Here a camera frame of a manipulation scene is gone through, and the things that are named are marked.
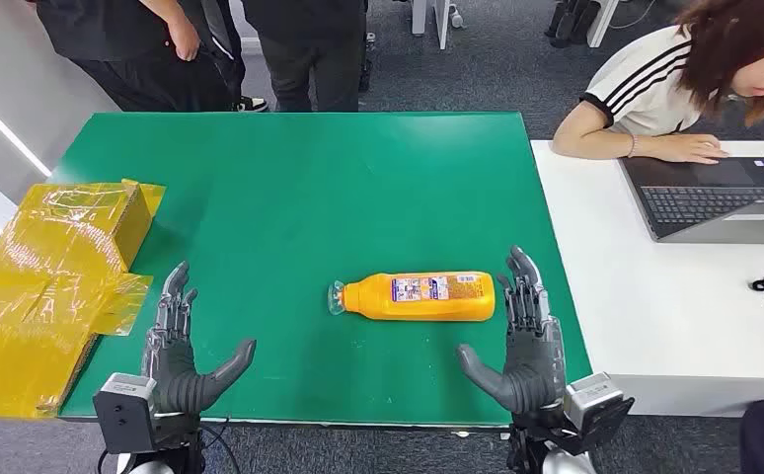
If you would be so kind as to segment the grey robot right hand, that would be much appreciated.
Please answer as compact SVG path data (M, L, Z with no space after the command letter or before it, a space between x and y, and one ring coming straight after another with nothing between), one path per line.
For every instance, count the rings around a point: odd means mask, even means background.
M502 286L507 327L501 371L481 362L467 344L456 348L463 373L514 415L560 404L566 388L561 324L550 311L548 291L534 261L513 245L506 258L512 278Z

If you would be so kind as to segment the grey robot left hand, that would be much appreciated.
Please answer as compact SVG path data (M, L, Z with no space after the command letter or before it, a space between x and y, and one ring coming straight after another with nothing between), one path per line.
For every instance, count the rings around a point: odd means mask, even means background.
M191 311L198 291L186 289L190 265L180 262L164 281L154 323L146 333L141 373L156 382L161 413L198 415L213 406L250 367L257 341L244 339L229 359L209 373L195 368Z

